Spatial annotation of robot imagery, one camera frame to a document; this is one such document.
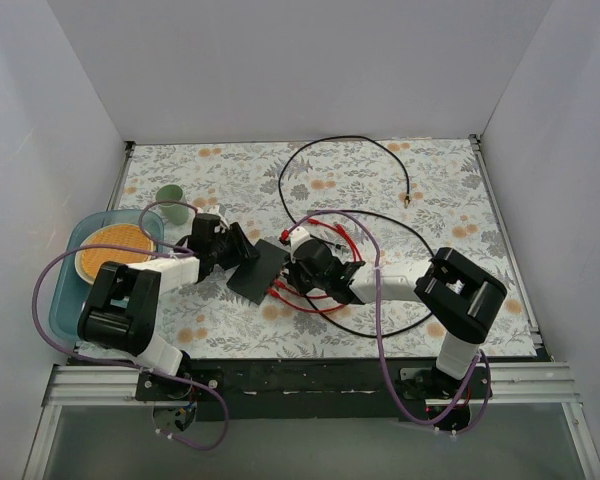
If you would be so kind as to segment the black network switch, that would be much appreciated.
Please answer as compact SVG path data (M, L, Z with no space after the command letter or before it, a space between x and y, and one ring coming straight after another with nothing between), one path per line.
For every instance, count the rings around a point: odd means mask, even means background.
M289 261L289 253L263 239L255 248L259 256L240 265L227 281L227 288L260 305Z

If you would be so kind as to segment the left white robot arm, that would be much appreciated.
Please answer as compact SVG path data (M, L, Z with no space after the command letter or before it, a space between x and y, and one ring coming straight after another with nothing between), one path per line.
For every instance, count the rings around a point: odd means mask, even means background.
M184 353L156 331L159 298L206 279L215 267L230 270L259 257L240 225L217 213L194 216L186 251L132 264L105 262L82 309L77 333L82 341L116 350L137 365L160 373L158 387L173 400L193 386L181 364Z

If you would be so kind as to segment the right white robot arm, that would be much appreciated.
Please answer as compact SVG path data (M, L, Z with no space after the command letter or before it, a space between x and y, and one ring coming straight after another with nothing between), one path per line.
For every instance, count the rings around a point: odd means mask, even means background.
M438 249L429 260L377 268L364 261L343 262L310 236L288 244L287 280L301 294L318 289L344 305L378 298L425 305L446 329L430 385L449 398L466 389L470 364L506 299L502 282L450 247Z

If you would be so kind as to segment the green plastic cup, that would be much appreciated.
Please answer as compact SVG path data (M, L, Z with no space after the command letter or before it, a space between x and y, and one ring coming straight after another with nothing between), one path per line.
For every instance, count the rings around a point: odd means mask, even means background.
M189 208L184 190L175 184L161 187L155 196L158 207L166 220L174 225L184 225L189 218Z

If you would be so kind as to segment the floral tablecloth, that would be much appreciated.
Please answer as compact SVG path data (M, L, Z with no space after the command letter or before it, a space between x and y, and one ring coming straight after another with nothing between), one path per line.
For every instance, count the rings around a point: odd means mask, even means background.
M532 357L536 344L482 169L468 140L144 145L134 150L119 204L138 209L179 185L195 207L222 204L248 238L276 242L310 210L312 231L336 240L345 228L366 261L426 259L451 247L507 288L484 351ZM195 358L430 357L443 326L417 303L337 308L288 292L255 305L227 288L218 270L165 295L157 327Z

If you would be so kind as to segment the orange woven plate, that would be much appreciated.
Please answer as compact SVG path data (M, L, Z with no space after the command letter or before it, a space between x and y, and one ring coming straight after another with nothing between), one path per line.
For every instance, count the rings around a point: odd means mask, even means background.
M155 244L135 224L117 223L102 227L89 235L82 246L113 245L142 250L142 253L111 248L95 248L79 251L74 266L79 277L92 284L100 267L107 261L117 263L141 263L151 258L146 251L154 251Z

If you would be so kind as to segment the teal plastic tray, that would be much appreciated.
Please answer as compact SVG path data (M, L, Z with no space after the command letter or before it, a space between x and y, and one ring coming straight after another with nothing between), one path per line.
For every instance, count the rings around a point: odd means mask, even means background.
M138 225L139 209L111 210L92 214L81 220L73 229L67 249L74 249L97 230L114 224ZM66 257L60 266L54 296L49 312L49 326L59 337L78 341L77 326L84 302L91 286L77 273L75 256Z

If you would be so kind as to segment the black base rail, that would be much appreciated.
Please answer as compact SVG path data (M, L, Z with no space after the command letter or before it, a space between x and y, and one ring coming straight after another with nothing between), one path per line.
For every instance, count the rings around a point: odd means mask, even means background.
M404 418L376 359L193 360L186 372L209 389L142 373L136 400L189 406L176 417L182 427L220 421L225 413L233 420Z

